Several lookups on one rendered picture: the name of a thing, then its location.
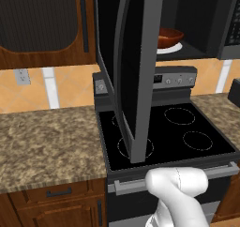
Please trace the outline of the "black microwave door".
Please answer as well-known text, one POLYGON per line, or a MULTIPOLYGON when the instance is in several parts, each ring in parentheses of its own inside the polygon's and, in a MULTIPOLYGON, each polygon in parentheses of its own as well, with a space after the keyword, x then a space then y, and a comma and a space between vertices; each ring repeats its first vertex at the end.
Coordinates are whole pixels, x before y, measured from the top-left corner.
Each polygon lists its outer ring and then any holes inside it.
POLYGON ((113 52, 114 111, 132 163, 144 162, 163 0, 120 0, 113 52))

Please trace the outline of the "white microwave turntable plate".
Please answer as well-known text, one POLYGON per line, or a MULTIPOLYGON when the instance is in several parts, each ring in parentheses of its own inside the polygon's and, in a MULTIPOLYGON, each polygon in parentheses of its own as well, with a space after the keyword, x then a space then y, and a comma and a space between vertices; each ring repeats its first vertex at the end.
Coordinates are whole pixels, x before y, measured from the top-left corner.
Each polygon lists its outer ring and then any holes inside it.
POLYGON ((158 49, 157 54, 165 54, 165 53, 175 53, 180 51, 183 48, 183 45, 181 42, 178 42, 172 47, 165 48, 165 49, 158 49))

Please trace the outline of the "brown bowl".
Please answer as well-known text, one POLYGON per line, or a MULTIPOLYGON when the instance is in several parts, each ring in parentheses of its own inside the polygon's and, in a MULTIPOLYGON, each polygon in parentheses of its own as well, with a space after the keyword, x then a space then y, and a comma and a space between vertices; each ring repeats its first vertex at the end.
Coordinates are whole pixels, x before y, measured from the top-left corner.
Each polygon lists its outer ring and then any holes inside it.
POLYGON ((170 48, 177 44, 183 37, 184 34, 179 30, 160 27, 157 47, 159 49, 170 48))

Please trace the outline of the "black oven door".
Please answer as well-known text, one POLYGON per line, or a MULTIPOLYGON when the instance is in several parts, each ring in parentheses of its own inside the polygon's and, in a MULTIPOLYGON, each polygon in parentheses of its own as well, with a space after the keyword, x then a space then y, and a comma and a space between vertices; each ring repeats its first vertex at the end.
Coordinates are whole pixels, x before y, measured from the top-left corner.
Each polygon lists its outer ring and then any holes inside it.
MULTIPOLYGON (((210 179, 207 191, 196 197, 208 222, 212 221, 230 183, 229 176, 210 179)), ((124 195, 108 192, 106 200, 108 222, 154 214, 158 206, 158 198, 147 190, 124 195)))

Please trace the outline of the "black microwave oven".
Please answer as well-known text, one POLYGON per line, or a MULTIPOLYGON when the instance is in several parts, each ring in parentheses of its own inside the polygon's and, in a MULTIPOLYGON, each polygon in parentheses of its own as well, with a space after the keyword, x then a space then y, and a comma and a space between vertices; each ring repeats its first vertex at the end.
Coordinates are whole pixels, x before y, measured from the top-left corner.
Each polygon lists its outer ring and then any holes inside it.
POLYGON ((140 53, 143 21, 184 34, 182 49, 162 53, 158 61, 194 58, 240 59, 240 0, 95 0, 98 53, 113 62, 117 26, 123 54, 140 53))

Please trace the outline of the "wooden base cupboard door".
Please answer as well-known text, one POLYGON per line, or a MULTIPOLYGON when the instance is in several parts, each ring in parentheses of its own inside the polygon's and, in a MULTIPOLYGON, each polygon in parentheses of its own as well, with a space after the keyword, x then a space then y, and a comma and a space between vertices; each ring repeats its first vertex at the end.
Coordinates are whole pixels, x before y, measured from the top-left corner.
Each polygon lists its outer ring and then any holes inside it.
POLYGON ((17 212, 23 227, 99 227, 98 200, 101 200, 102 227, 107 227, 103 194, 53 204, 37 204, 20 208, 17 212))

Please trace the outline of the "black stove with hob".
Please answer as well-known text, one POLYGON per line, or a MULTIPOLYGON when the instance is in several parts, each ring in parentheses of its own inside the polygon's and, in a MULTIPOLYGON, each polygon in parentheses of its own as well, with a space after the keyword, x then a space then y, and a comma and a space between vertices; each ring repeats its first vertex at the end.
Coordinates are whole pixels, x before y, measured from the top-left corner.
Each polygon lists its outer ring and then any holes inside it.
MULTIPOLYGON (((103 80, 102 74, 93 75, 97 124, 107 169, 107 193, 108 186, 115 180, 144 179, 150 169, 207 169, 240 160, 240 150, 190 100, 196 74, 195 68, 156 69, 146 159, 135 164, 130 162, 108 92, 96 93, 96 80, 103 80), (194 78, 193 83, 189 82, 190 77, 194 78), (170 84, 166 84, 167 79, 171 79, 170 84)), ((150 227, 152 215, 108 222, 108 226, 150 227)))

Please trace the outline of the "wooden drawer front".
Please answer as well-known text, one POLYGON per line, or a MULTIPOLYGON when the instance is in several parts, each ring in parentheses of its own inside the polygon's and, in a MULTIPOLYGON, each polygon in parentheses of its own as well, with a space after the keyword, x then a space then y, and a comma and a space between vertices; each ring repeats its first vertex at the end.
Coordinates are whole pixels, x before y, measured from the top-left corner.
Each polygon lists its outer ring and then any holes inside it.
POLYGON ((105 179, 98 178, 39 189, 27 189, 17 192, 11 192, 9 196, 17 207, 22 207, 28 206, 30 204, 42 204, 58 200, 65 200, 69 198, 102 194, 104 192, 105 192, 105 179), (71 194, 51 198, 46 197, 47 190, 50 190, 52 192, 62 191, 66 190, 69 187, 71 187, 72 190, 71 194))

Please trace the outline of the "black countertop appliance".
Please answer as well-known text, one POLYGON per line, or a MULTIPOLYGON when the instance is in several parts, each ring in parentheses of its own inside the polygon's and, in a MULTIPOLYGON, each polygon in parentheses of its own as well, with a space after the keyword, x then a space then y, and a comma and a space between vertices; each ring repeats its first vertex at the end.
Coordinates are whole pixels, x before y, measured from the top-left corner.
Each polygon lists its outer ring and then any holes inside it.
POLYGON ((240 108, 240 79, 234 79, 232 81, 228 100, 240 108))

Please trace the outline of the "wooden base cupboard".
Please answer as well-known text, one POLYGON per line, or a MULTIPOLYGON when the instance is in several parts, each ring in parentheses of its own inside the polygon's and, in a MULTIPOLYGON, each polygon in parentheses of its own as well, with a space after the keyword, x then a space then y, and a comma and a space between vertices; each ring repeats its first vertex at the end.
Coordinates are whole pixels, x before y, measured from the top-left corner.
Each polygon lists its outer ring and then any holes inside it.
POLYGON ((240 217, 240 173, 231 178, 231 184, 217 208, 213 222, 240 217))

